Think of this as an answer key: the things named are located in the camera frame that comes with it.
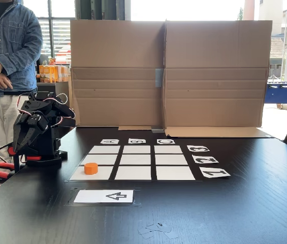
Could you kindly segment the person's right hand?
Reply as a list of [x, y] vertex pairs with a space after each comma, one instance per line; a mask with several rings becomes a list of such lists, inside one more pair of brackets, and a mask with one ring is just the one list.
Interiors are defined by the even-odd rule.
[[0, 74], [0, 88], [1, 89], [13, 89], [13, 86], [9, 80], [9, 78], [4, 75], [4, 74]]

